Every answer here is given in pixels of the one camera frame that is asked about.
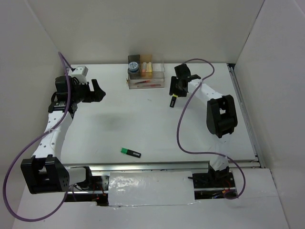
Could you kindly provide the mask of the red gel pen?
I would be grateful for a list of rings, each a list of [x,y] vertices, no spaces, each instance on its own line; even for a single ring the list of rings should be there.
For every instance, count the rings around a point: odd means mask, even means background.
[[[154,84],[146,84],[146,85],[138,85],[137,88],[162,88],[163,86],[161,84],[158,83],[154,83]]]

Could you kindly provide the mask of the clear red pen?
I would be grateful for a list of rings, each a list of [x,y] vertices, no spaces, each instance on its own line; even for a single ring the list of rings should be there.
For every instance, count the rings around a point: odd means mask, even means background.
[[[151,83],[151,80],[136,82],[136,83],[134,83],[134,85],[139,85],[139,84],[143,84],[143,83]]]

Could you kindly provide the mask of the orange grey highlighter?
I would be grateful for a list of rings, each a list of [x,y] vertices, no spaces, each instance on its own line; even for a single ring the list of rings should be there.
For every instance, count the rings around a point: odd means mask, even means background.
[[[147,69],[147,62],[142,63],[142,73],[145,73]]]

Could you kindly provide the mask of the aluminium frame rail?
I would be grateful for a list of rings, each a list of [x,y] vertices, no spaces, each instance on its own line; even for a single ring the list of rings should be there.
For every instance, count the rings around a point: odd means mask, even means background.
[[[93,170],[162,170],[206,168],[207,155],[183,152],[177,145],[179,118],[187,102],[171,108],[170,78],[174,64],[165,65],[165,87],[129,89],[126,64],[90,64],[87,79],[96,79],[106,96],[99,103],[80,103],[66,134],[61,162]],[[206,108],[193,98],[183,115],[179,139],[191,152],[216,151],[218,141],[206,127]],[[140,158],[121,148],[141,153]]]

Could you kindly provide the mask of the green black highlighter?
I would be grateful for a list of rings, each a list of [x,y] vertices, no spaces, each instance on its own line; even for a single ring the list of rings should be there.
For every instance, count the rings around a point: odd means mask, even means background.
[[[141,153],[138,153],[138,152],[132,151],[130,149],[126,149],[126,148],[121,148],[121,153],[125,154],[125,155],[132,156],[132,157],[136,157],[136,158],[141,157]]]

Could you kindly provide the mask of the clear plastic organizer tray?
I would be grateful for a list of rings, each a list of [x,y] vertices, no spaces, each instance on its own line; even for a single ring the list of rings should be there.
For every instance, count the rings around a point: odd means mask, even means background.
[[[137,88],[138,85],[134,85],[134,83],[136,82],[140,82],[140,81],[145,81],[145,80],[151,80],[151,83],[143,83],[140,85],[146,85],[146,84],[154,84],[154,83],[158,83],[161,84],[164,88],[164,84],[165,84],[165,68],[164,68],[164,61],[163,61],[163,55],[162,54],[151,54],[152,55],[152,70],[153,70],[153,74],[152,74],[152,78],[151,79],[143,79],[142,77],[140,77],[140,79],[130,79],[129,75],[126,79],[126,82],[128,84],[129,89],[141,89],[141,88]]]

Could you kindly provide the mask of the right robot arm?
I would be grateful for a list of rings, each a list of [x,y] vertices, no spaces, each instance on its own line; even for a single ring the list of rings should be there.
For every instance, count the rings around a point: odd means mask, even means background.
[[[229,158],[224,152],[226,145],[231,139],[231,134],[237,127],[238,120],[234,98],[231,95],[223,95],[203,81],[206,77],[191,74],[188,66],[183,63],[174,68],[175,76],[171,77],[169,95],[172,97],[170,107],[173,108],[178,97],[186,97],[187,100],[178,121],[176,140],[178,147],[187,154],[213,155],[208,164],[208,182],[213,187],[219,187],[224,179],[229,176]],[[179,133],[183,115],[191,99],[196,96],[206,106],[206,126],[210,134],[218,144],[215,152],[191,152],[182,148]]]

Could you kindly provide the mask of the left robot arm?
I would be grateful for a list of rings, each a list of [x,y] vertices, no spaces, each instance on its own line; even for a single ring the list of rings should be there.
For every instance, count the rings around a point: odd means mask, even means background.
[[[66,192],[77,184],[83,190],[94,185],[88,166],[65,167],[61,150],[78,103],[100,102],[106,95],[96,79],[82,83],[79,77],[60,76],[55,79],[56,92],[48,107],[46,135],[30,159],[21,163],[21,171],[31,194]]]

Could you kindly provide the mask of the tan compartment box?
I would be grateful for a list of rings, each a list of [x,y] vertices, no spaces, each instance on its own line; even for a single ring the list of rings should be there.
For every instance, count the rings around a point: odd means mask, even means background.
[[[151,79],[153,74],[152,73],[142,73],[142,63],[143,62],[151,62],[152,63],[152,55],[151,54],[141,54],[140,55],[140,64],[141,64],[141,77],[143,79]]]

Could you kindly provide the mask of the dark grey compartment box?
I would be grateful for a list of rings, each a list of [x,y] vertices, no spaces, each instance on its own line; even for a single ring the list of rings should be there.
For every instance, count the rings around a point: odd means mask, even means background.
[[[132,62],[132,61],[136,61],[140,63],[140,55],[129,55],[128,56],[128,63]],[[130,79],[136,80],[136,79],[140,79],[141,74],[140,74],[140,70],[138,73],[128,73]]]

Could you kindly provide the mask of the white cover panel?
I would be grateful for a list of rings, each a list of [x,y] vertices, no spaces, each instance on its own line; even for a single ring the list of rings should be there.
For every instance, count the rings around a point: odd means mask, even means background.
[[[110,206],[173,206],[195,202],[190,171],[111,173]]]

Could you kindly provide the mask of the blue tape roll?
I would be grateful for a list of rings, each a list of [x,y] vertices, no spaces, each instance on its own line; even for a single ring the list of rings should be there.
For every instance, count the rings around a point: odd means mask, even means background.
[[[136,61],[132,61],[128,63],[128,73],[138,73],[140,70],[140,63]]]

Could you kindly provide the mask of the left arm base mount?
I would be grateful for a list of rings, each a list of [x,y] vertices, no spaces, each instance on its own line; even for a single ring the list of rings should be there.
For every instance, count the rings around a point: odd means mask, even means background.
[[[109,176],[95,176],[90,167],[69,169],[70,187],[66,201],[94,202],[98,206],[108,206]]]

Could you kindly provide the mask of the yellow black highlighter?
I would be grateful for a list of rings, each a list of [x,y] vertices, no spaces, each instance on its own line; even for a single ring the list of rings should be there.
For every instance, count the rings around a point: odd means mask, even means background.
[[[177,95],[172,94],[171,101],[170,101],[170,107],[171,108],[174,108],[177,98],[178,98]]]

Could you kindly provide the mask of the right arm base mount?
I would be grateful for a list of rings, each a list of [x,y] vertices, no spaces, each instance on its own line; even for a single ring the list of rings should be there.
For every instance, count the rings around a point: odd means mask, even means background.
[[[215,171],[208,166],[207,172],[192,173],[188,179],[193,182],[195,200],[237,197],[234,177],[229,167]]]

